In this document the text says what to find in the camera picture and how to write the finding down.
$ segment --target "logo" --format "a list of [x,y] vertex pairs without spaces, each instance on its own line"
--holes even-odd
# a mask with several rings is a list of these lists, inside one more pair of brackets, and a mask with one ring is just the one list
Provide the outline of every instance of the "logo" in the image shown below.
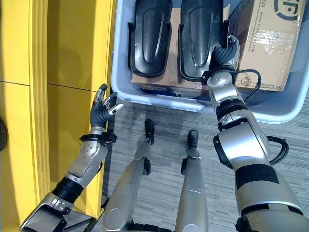
[[251,78],[250,77],[244,77],[240,82],[243,86],[249,86],[251,84]]
[[298,19],[299,0],[275,0],[275,13],[284,20],[294,21]]

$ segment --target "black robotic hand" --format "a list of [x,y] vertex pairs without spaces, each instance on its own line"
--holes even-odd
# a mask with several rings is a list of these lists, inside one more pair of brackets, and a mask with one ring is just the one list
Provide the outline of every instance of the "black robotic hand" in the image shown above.
[[90,111],[90,125],[91,127],[106,127],[106,122],[111,119],[111,117],[121,110],[124,105],[122,103],[112,106],[113,100],[117,97],[117,92],[112,93],[104,101],[103,97],[105,91],[107,90],[107,85],[103,84],[98,89],[96,96],[92,103],[92,108]]

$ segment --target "gray carpet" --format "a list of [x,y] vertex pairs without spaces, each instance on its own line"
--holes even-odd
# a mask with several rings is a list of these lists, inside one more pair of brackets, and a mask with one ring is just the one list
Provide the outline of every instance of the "gray carpet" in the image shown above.
[[[151,147],[151,174],[143,176],[133,215],[137,223],[153,224],[174,230],[183,176],[182,159],[186,157],[186,137],[191,129],[199,131],[198,150],[208,201],[209,231],[235,232],[238,213],[234,194],[234,172],[223,166],[214,150],[212,139],[217,134],[214,115],[177,111],[124,102],[114,122],[118,136],[105,166],[104,195],[111,195],[121,172],[131,162],[138,142],[144,137],[146,118],[155,124],[155,144]],[[260,124],[266,135],[287,138],[288,157],[275,166],[296,193],[309,216],[309,96],[302,111],[292,121],[280,124]],[[280,150],[272,145],[273,158]],[[101,222],[94,228],[99,232]]]

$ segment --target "metal base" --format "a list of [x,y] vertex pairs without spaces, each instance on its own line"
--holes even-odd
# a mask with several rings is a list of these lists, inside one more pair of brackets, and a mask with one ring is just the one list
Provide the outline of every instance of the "metal base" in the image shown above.
[[63,232],[69,232],[69,231],[75,230],[75,229],[80,228],[80,227],[82,227],[83,225],[86,225],[86,224],[87,224],[87,226],[84,229],[84,232],[90,232],[90,231],[92,231],[92,229],[94,228],[96,223],[97,223],[97,219],[94,218],[94,217],[91,217],[91,218],[88,218],[88,219],[86,219],[84,221],[81,221],[79,223],[76,223],[76,224],[74,224],[72,226],[69,226],[69,227],[65,228],[63,230]]

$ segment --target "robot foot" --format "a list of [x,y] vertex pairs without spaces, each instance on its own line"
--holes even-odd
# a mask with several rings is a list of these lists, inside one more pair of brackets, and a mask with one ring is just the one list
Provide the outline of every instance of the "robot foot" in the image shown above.
[[187,143],[188,143],[188,148],[196,148],[197,143],[198,143],[198,132],[196,130],[191,130],[188,133],[188,138],[187,138]]
[[155,126],[154,122],[150,119],[145,120],[145,136],[150,145],[155,143]]

